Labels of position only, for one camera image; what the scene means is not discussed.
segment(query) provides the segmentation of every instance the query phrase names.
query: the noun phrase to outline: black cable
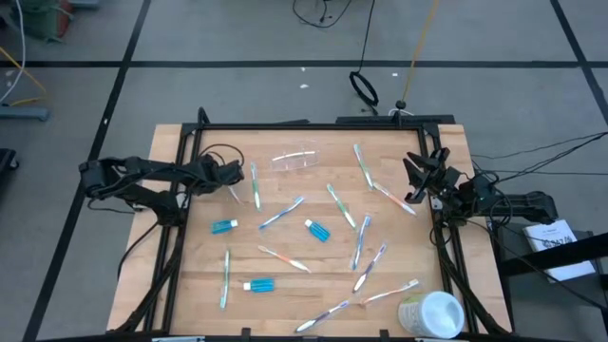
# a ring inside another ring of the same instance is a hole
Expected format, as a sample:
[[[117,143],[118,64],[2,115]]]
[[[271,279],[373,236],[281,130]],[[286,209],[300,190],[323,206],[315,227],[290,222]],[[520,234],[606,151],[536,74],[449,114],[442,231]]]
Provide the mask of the black cable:
[[[438,244],[437,241],[435,241],[433,239],[433,235],[435,234],[435,230],[437,229],[436,225],[433,225],[432,228],[430,228],[430,232],[428,232],[428,239],[430,240],[430,244],[432,244],[435,247],[446,247],[447,244],[452,241],[452,234],[449,235],[449,237],[447,237],[447,239],[444,241],[443,244]]]
[[[368,46],[368,37],[370,36],[370,26],[371,26],[371,15],[373,14],[373,8],[376,5],[376,0],[371,0],[370,7],[370,15],[368,16],[368,26],[365,29],[365,39],[363,40],[363,50],[361,51],[361,60],[359,61],[359,69],[357,72],[361,72],[361,68],[363,67],[363,60],[365,59],[365,50]]]
[[[323,4],[325,6],[325,10],[323,11],[323,16],[321,17],[323,20],[325,19],[325,14],[327,13],[327,0],[323,0]],[[292,4],[292,12],[295,14],[295,16],[302,22],[302,24],[306,24],[306,25],[310,25],[314,28],[318,28],[318,29],[328,29],[332,26],[334,26],[335,24],[337,24],[338,21],[340,21],[340,19],[342,18],[342,16],[344,15],[344,13],[346,12],[346,10],[349,8],[349,6],[351,5],[352,0],[349,0],[349,2],[346,4],[346,6],[344,7],[344,9],[342,9],[342,12],[340,13],[340,15],[338,15],[338,17],[330,24],[328,25],[319,25],[319,24],[315,24],[315,23],[311,23],[310,21],[304,19],[298,12],[297,10],[295,10],[295,4],[297,3],[297,0],[294,0],[294,3]]]
[[[199,157],[202,156],[203,154],[205,154],[205,152],[209,151],[210,149],[212,149],[213,147],[228,147],[228,148],[232,148],[233,150],[237,151],[237,153],[240,155],[240,166],[245,164],[245,155],[243,155],[243,152],[241,150],[238,149],[238,147],[233,146],[229,143],[214,143],[214,144],[210,144],[209,146],[205,147],[202,151],[200,151],[199,153]]]
[[[592,139],[590,139],[590,140],[588,140],[588,141],[586,141],[584,143],[578,144],[578,145],[576,145],[576,146],[574,146],[574,147],[572,147],[572,148],[570,148],[570,149],[568,149],[566,151],[560,152],[555,157],[549,158],[549,159],[544,160],[544,161],[539,161],[539,162],[535,163],[532,166],[526,167],[524,170],[522,170],[522,172],[517,173],[517,174],[515,174],[513,176],[510,176],[510,177],[507,177],[505,179],[502,179],[502,180],[500,180],[500,182],[513,180],[513,179],[516,179],[517,177],[525,176],[525,175],[527,175],[527,174],[529,174],[531,172],[537,171],[537,170],[545,167],[546,165],[548,165],[548,164],[550,164],[552,162],[558,161],[559,159],[561,159],[561,158],[563,158],[563,157],[565,157],[565,156],[573,153],[574,151],[576,151],[576,150],[584,147],[588,143],[592,143],[592,142],[598,141],[599,139],[603,138],[605,135],[608,135],[608,132],[599,133],[594,138],[592,138]]]
[[[511,253],[516,259],[518,259],[519,261],[523,262],[524,264],[526,264],[528,267],[530,267],[531,269],[533,269],[534,271],[536,271],[539,275],[541,276],[546,276],[549,279],[555,281],[556,284],[560,285],[564,290],[566,290],[567,292],[569,292],[571,295],[577,297],[578,299],[596,307],[599,308],[600,310],[602,310],[603,312],[608,312],[608,308],[602,306],[601,304],[597,303],[596,301],[588,298],[585,295],[582,295],[580,293],[578,293],[577,291],[571,289],[569,286],[566,286],[565,284],[563,284],[562,281],[557,280],[555,277],[551,276],[550,274],[546,273],[545,271],[542,271],[540,269],[538,269],[536,266],[532,265],[532,263],[530,263],[528,260],[524,259],[522,256],[518,255],[517,253],[513,252],[513,250],[511,250],[510,248],[507,248],[506,246],[504,246],[496,237],[494,237],[494,235],[492,234],[492,232],[490,230],[488,230],[486,227],[484,227],[482,224],[479,224],[475,221],[472,221],[470,219],[466,220],[469,223],[473,223],[474,225],[481,227],[482,229],[484,229],[485,231],[487,231],[490,235],[490,238],[492,238],[494,240],[494,242],[496,242],[496,244],[501,247],[502,249],[506,250],[507,252]]]
[[[485,159],[490,159],[490,160],[504,159],[504,158],[509,158],[509,157],[513,157],[513,156],[519,156],[519,155],[525,154],[525,153],[531,153],[531,152],[540,151],[540,150],[543,150],[543,149],[546,149],[546,148],[558,146],[558,145],[565,144],[565,143],[575,142],[575,141],[579,141],[579,140],[583,140],[583,139],[587,139],[587,138],[591,138],[591,137],[595,137],[595,136],[598,136],[598,135],[601,135],[601,134],[607,134],[607,133],[608,132],[600,132],[600,133],[590,134],[590,135],[587,135],[587,136],[584,136],[584,137],[578,137],[578,138],[568,139],[568,140],[565,140],[565,141],[562,141],[562,142],[555,142],[555,143],[551,143],[551,144],[548,144],[548,145],[545,145],[545,146],[533,148],[533,149],[530,149],[530,150],[509,153],[509,154],[502,155],[502,156],[490,157],[490,156],[472,154],[471,157],[485,158]]]
[[[488,172],[498,172],[498,173],[514,173],[519,174],[523,172],[523,170],[486,170]],[[545,172],[545,171],[532,171],[527,172],[526,174],[536,174],[536,175],[549,175],[549,176],[608,176],[608,173],[605,172]]]
[[[351,71],[349,74],[349,80],[351,80],[351,86],[354,91],[357,93],[359,98],[371,109],[373,115],[377,116],[378,111],[376,110],[376,106],[380,102],[378,99],[378,93],[371,85],[371,82],[368,81],[363,75],[361,75],[361,68],[363,68],[363,61],[365,60],[365,50],[368,46],[368,37],[370,36],[370,26],[371,26],[371,16],[373,15],[373,8],[376,5],[375,0],[371,0],[370,6],[370,15],[368,17],[368,24],[365,30],[365,39],[363,41],[363,50],[361,51],[361,60],[359,60],[359,68],[356,71]],[[355,79],[361,81],[365,89],[370,93],[371,97],[369,97],[359,86]]]
[[[123,257],[121,257],[121,261],[118,263],[118,273],[116,274],[116,278],[120,278],[121,277],[121,270],[123,269],[123,264],[124,261],[126,260],[126,258],[129,256],[129,254],[131,254],[131,252],[133,251],[133,249],[140,243],[143,241],[143,239],[145,237],[147,237],[148,235],[150,235],[150,233],[152,233],[152,231],[154,230],[154,228],[156,228],[156,226],[159,225],[159,221],[157,220],[156,222],[154,222],[154,224],[148,228],[140,237],[138,237],[135,242],[133,242],[133,244],[131,244],[129,246],[129,248],[126,250],[126,252],[124,252]]]
[[[86,207],[90,210],[96,210],[96,211],[106,211],[106,212],[111,212],[111,213],[128,214],[128,215],[135,214],[134,212],[127,212],[127,211],[117,210],[117,209],[112,209],[112,208],[93,208],[92,204],[95,200],[97,200],[97,199],[89,199],[88,202],[86,203]]]
[[[321,18],[319,19],[319,23],[325,22],[325,14],[327,14],[327,2],[329,0],[323,0],[323,14],[321,14]]]

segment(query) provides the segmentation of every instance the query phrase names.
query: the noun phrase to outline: wooden tabletop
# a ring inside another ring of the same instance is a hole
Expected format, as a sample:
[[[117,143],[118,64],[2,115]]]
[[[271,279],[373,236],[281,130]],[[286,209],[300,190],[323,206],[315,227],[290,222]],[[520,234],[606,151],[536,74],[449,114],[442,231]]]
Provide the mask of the wooden tabletop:
[[[179,140],[179,125],[156,128],[149,158],[173,162]],[[448,164],[473,175],[465,132],[460,125],[440,126],[441,141],[449,147]],[[411,191],[402,159],[406,152],[420,153],[415,132],[408,131],[297,131],[297,130],[209,130],[203,132],[202,147],[230,143],[242,150],[246,163],[245,180],[235,186],[244,202],[238,204],[227,189],[194,198],[186,231],[180,279],[171,333],[237,335],[249,327],[254,335],[291,335],[311,319],[345,299],[362,298],[399,288],[416,278],[420,286],[404,294],[378,300],[367,308],[357,305],[337,313],[332,319],[306,331],[326,336],[377,336],[388,329],[391,336],[410,336],[397,319],[397,307],[410,295],[443,290],[437,251],[428,240],[431,227],[428,203],[413,205],[417,216],[396,206],[377,191],[369,191],[352,146],[359,143],[371,176],[397,197]],[[287,172],[270,169],[272,157],[293,152],[305,143],[316,146],[319,163]],[[217,151],[227,160],[238,154],[226,148]],[[250,162],[256,162],[262,212],[253,203]],[[357,222],[366,214],[371,225],[365,236],[360,266],[349,265],[356,233],[337,208],[326,188],[331,183]],[[167,183],[148,181],[146,186],[161,190]],[[290,206],[298,196],[304,202],[292,213],[272,223],[260,233],[258,226]],[[154,221],[154,213],[135,216],[129,245]],[[211,234],[211,223],[237,219],[238,227],[221,235]],[[304,226],[306,219],[321,222],[331,231],[323,243]],[[108,328],[116,328],[139,304],[151,283],[160,239],[158,229],[135,249],[123,266]],[[504,296],[489,237],[480,227],[461,228],[461,241],[471,289],[504,328],[510,330]],[[352,287],[383,242],[388,249],[374,267],[357,295]],[[289,264],[261,253],[266,246],[307,265],[306,274]],[[219,307],[223,284],[225,250],[231,250],[228,304]],[[272,277],[275,290],[266,294],[243,291],[243,283]],[[159,308],[165,294],[160,295]],[[155,327],[160,326],[157,314]]]

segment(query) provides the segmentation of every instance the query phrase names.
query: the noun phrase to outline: toothbrush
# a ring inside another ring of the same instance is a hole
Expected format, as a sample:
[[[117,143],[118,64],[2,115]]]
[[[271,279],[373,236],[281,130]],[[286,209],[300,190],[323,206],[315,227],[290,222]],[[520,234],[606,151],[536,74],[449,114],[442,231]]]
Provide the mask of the toothbrush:
[[[271,251],[268,248],[264,247],[264,246],[257,246],[258,250],[264,252],[264,253],[268,253],[271,256],[275,256],[278,257],[279,259],[291,264],[292,266],[296,267],[296,269],[298,270],[302,270],[302,271],[306,271],[308,273],[311,273],[311,270],[308,269],[308,267],[304,266],[303,263],[290,259],[286,256],[282,256],[279,253],[275,252],[275,251]]]
[[[335,313],[336,311],[340,310],[340,309],[344,309],[346,307],[349,306],[349,301],[345,300],[342,303],[338,304],[338,306],[335,306],[329,310],[327,310],[326,312],[320,314],[319,316],[317,316],[316,318],[313,318],[309,321],[304,322],[304,324],[302,324],[301,326],[297,327],[295,329],[296,333],[302,333],[305,330],[312,328],[313,326],[315,326],[316,324],[318,324],[319,322],[321,322],[324,319],[327,319],[330,314]]]
[[[411,209],[411,207],[409,207],[409,205],[407,205],[407,204],[403,203],[403,202],[402,202],[402,201],[400,201],[398,198],[396,198],[396,197],[395,197],[395,196],[394,196],[394,195],[393,195],[391,192],[389,192],[389,190],[388,190],[386,187],[384,187],[384,186],[382,186],[382,185],[378,184],[378,182],[377,182],[377,181],[375,181],[375,182],[373,183],[373,187],[374,187],[374,188],[376,188],[376,189],[378,189],[378,190],[380,190],[380,192],[382,192],[383,194],[387,195],[387,197],[388,197],[390,200],[392,200],[392,201],[393,201],[393,202],[395,202],[397,205],[399,205],[401,208],[403,208],[403,210],[405,210],[405,211],[407,211],[408,213],[410,213],[410,214],[412,214],[412,215],[416,216],[416,212],[415,212],[413,209]]]
[[[338,198],[338,196],[335,194],[335,191],[333,190],[333,186],[331,184],[327,184],[327,190],[330,192],[330,194],[332,194],[333,199],[338,204],[338,208],[340,208],[340,211],[342,211],[342,214],[344,214],[344,217],[349,222],[352,229],[356,229],[357,224],[354,223],[354,219],[352,219],[352,216],[351,216],[351,214],[349,214],[349,211],[346,210],[346,207],[342,203],[342,200],[340,200]]]
[[[359,239],[357,240],[357,246],[354,250],[354,257],[352,258],[351,267],[352,270],[357,269],[357,265],[359,264],[359,257],[361,257],[361,251],[363,250],[363,235],[365,233],[365,229],[370,225],[371,216],[365,215],[365,219],[363,220],[363,224],[361,225],[361,229],[359,229]]]
[[[238,198],[237,192],[235,192],[235,189],[232,187],[232,185],[228,186],[228,190],[230,191],[230,195],[232,195],[232,197],[237,201],[238,204],[242,204],[243,203]]]
[[[254,186],[254,200],[256,201],[256,209],[258,212],[261,212],[262,205],[259,200],[259,190],[257,188],[257,167],[253,161],[251,162],[251,182]]]
[[[387,243],[385,242],[382,244],[382,247],[380,247],[380,250],[378,250],[378,254],[376,254],[374,259],[370,262],[370,265],[368,265],[368,268],[365,270],[365,272],[359,277],[357,282],[354,283],[354,288],[352,288],[353,293],[356,293],[357,291],[359,291],[359,289],[361,289],[361,286],[363,286],[363,283],[368,279],[371,269],[376,264],[376,262],[378,262],[378,259],[384,254],[384,252],[386,250],[387,250]]]
[[[266,222],[262,223],[259,225],[259,229],[264,229],[266,228],[269,224],[273,223],[274,221],[276,221],[277,219],[280,219],[280,217],[282,217],[283,215],[291,212],[292,210],[294,210],[298,205],[300,205],[301,202],[304,201],[303,197],[298,197],[297,199],[295,199],[294,204],[292,204],[291,207],[283,210],[282,212],[274,215],[273,217],[271,217],[270,219],[268,219]]]
[[[367,304],[370,304],[370,302],[372,302],[373,300],[384,298],[387,295],[394,295],[394,294],[402,293],[403,291],[407,291],[407,290],[409,290],[409,289],[411,289],[411,288],[413,288],[415,286],[418,286],[418,284],[419,284],[418,283],[418,279],[413,279],[410,282],[405,283],[400,289],[393,290],[393,291],[388,291],[388,292],[383,293],[383,294],[377,294],[377,295],[371,296],[368,299],[362,300],[361,303],[359,303],[359,305],[365,306]]]
[[[226,256],[224,258],[224,290],[221,294],[221,301],[219,307],[224,310],[226,309],[226,299],[228,298],[228,275],[230,274],[230,250],[226,250]]]
[[[363,171],[363,175],[365,176],[365,181],[368,183],[368,187],[371,190],[373,188],[373,185],[371,184],[370,170],[363,161],[363,156],[361,155],[361,148],[359,147],[358,143],[354,144],[352,147],[354,148],[354,155],[357,156],[359,166],[361,166],[361,170]]]

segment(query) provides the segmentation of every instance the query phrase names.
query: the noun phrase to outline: label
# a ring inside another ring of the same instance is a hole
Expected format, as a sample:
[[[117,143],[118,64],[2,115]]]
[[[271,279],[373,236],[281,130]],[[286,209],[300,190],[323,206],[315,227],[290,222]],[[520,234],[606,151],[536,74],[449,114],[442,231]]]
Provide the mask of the label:
[[[418,315],[418,305],[420,304],[421,295],[413,295],[401,302],[399,305],[399,322],[410,333],[423,336],[426,332],[422,326],[421,317]]]

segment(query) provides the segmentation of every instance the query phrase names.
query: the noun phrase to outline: clear plastic container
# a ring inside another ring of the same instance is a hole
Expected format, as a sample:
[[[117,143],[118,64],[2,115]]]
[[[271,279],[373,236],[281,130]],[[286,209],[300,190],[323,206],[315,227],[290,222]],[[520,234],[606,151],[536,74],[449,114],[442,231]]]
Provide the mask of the clear plastic container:
[[[314,141],[300,142],[276,152],[270,160],[273,171],[291,171],[319,163],[319,151]]]

